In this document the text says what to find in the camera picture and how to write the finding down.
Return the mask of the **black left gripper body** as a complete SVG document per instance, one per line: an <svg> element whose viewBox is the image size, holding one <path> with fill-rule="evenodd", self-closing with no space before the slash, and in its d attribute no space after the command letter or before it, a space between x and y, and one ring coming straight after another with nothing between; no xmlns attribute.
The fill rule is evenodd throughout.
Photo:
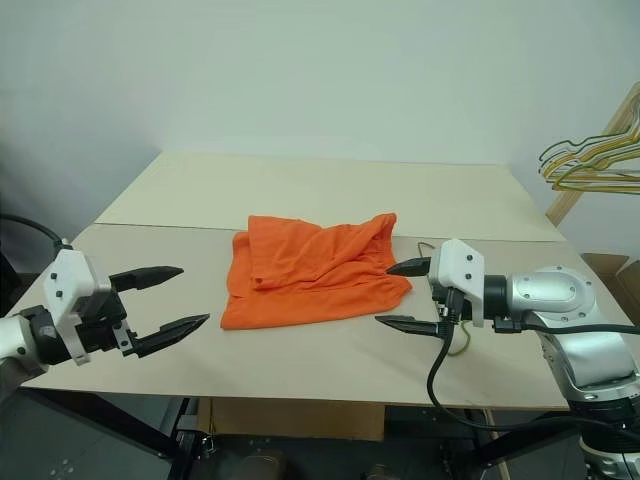
<svg viewBox="0 0 640 480"><path fill-rule="evenodd" d="M87 353L112 349L118 349L123 356L135 353L137 333L130 329L126 309L115 290L104 297L99 307L85 310L80 318L76 330Z"/></svg>

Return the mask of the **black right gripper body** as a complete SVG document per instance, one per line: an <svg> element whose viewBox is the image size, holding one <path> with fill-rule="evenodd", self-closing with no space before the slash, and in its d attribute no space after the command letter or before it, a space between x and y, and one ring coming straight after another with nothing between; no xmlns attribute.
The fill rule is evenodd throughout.
<svg viewBox="0 0 640 480"><path fill-rule="evenodd" d="M431 291L432 300L436 304L438 315L442 321L470 321L472 319L471 302L466 299L461 290L433 284Z"/></svg>

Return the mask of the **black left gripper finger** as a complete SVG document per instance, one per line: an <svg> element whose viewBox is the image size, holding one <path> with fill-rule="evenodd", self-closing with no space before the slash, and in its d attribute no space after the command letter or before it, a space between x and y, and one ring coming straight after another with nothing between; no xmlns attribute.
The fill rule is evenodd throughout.
<svg viewBox="0 0 640 480"><path fill-rule="evenodd" d="M209 318L209 314L200 314L164 324L156 333L136 340L133 353L143 358L174 345L195 332Z"/></svg>
<svg viewBox="0 0 640 480"><path fill-rule="evenodd" d="M127 290L143 290L162 284L184 272L174 266L137 268L109 276L111 290L119 293Z"/></svg>

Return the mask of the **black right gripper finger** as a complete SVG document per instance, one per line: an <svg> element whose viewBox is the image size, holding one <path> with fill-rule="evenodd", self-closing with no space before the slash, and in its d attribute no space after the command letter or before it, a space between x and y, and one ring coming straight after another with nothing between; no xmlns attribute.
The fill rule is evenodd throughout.
<svg viewBox="0 0 640 480"><path fill-rule="evenodd" d="M430 272L430 265L430 257L411 258L389 267L386 273L401 277L426 277Z"/></svg>
<svg viewBox="0 0 640 480"><path fill-rule="evenodd" d="M377 315L375 320L407 334L436 338L443 337L439 322L416 320L414 317L407 315Z"/></svg>

